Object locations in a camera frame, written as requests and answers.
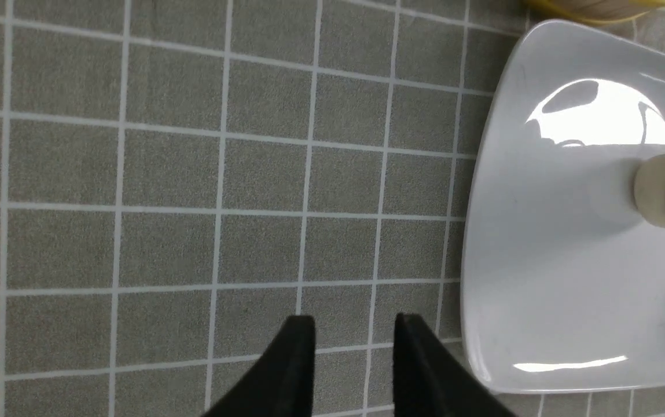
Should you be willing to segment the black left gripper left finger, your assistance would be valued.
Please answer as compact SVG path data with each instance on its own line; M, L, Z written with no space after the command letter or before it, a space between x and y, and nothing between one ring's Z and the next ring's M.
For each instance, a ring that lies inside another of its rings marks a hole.
M315 324L287 317L256 363L205 416L311 416L314 400Z

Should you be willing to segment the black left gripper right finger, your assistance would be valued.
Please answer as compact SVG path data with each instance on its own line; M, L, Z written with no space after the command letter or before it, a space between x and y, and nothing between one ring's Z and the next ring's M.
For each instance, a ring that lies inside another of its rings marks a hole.
M396 416L512 416L417 314L395 320Z

